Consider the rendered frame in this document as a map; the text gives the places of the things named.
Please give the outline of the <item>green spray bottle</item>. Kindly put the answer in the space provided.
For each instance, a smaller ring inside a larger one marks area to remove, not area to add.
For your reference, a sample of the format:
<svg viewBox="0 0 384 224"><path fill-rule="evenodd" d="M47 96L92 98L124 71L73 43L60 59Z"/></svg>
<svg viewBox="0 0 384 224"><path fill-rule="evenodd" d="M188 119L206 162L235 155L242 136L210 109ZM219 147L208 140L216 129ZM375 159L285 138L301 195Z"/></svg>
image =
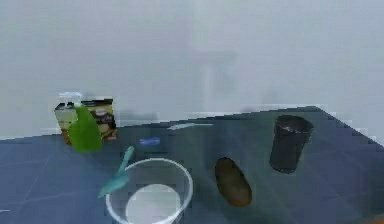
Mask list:
<svg viewBox="0 0 384 224"><path fill-rule="evenodd" d="M81 102L80 92L62 92L59 97L66 104L72 103L75 120L68 127L68 137L76 152L91 152L102 148L99 126L89 109Z"/></svg>

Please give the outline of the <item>clear glass bowl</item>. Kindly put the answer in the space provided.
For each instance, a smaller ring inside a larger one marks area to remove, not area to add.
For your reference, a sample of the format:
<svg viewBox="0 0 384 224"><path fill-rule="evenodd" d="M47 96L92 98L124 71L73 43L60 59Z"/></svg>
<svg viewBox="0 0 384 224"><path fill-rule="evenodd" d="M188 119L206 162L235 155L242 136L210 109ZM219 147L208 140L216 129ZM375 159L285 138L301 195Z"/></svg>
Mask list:
<svg viewBox="0 0 384 224"><path fill-rule="evenodd" d="M110 216L118 224L177 224L193 196L193 179L181 164L149 158L130 164L129 181L105 195Z"/></svg>

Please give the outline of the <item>brown food box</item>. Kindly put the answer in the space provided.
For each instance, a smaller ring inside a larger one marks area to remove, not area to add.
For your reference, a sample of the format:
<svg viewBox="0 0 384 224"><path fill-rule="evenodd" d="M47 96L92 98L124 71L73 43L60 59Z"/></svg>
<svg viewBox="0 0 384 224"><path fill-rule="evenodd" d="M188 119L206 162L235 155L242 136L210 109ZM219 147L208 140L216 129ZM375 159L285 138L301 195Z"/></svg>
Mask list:
<svg viewBox="0 0 384 224"><path fill-rule="evenodd" d="M101 133L102 142L115 140L117 138L117 126L113 111L113 100L111 98L106 98L81 100L81 102L89 109L96 120ZM68 137L68 127L75 120L76 116L76 113L73 110L73 104L60 102L55 107L54 114L65 142L68 145L71 145Z"/></svg>

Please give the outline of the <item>blue credit card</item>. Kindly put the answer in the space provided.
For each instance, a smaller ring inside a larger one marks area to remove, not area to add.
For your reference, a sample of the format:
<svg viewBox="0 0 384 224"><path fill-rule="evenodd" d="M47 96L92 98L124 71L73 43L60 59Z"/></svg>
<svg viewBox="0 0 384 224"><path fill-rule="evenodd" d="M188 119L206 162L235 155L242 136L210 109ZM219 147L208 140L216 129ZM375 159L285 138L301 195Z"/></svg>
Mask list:
<svg viewBox="0 0 384 224"><path fill-rule="evenodd" d="M161 139L159 137L142 138L139 140L139 144L141 146L155 146L159 145L160 143Z"/></svg>

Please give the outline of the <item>brown potato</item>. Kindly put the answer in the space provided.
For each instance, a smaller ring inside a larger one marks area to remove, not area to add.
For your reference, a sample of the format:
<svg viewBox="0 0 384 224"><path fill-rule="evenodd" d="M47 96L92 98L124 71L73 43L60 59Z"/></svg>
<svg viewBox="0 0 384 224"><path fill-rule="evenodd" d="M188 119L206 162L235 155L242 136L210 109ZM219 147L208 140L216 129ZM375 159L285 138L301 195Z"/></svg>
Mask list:
<svg viewBox="0 0 384 224"><path fill-rule="evenodd" d="M223 157L215 164L215 178L219 192L232 206L245 207L252 202L252 190L239 166Z"/></svg>

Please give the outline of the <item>black cup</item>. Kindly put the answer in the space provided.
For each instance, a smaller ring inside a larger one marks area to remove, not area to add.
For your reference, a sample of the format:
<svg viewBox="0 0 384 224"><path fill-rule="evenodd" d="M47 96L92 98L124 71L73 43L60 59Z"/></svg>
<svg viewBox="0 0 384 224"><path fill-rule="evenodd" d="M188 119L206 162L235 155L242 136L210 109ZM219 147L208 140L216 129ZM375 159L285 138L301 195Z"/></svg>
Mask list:
<svg viewBox="0 0 384 224"><path fill-rule="evenodd" d="M313 124L300 116L278 116L274 125L274 139L270 154L271 167L281 173L293 173L304 146L309 142Z"/></svg>

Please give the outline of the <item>teal spatula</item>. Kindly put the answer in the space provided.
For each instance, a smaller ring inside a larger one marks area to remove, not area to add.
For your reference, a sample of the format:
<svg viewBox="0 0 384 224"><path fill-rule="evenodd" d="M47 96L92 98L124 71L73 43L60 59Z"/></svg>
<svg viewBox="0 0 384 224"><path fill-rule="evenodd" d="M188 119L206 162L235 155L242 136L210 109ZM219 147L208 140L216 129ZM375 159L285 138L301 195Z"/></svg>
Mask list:
<svg viewBox="0 0 384 224"><path fill-rule="evenodd" d="M123 160L119 166L117 172L102 186L98 193L98 197L104 197L112 192L122 188L128 181L129 175L126 173L125 169L129 160L132 157L135 148L133 146L129 146L124 153Z"/></svg>

